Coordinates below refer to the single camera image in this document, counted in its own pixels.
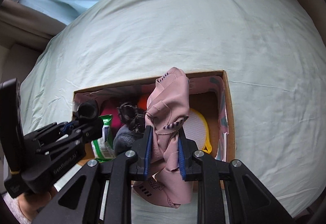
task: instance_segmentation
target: pink cloth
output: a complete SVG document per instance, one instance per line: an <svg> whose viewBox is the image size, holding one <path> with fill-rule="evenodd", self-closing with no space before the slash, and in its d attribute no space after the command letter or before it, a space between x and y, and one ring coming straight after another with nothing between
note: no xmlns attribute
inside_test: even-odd
<svg viewBox="0 0 326 224"><path fill-rule="evenodd" d="M134 190L146 201L178 208L191 202L193 182L181 178L178 164L179 129L189 115L189 80L182 70L171 68L155 82L147 100L146 125L152 126L150 177Z"/></svg>

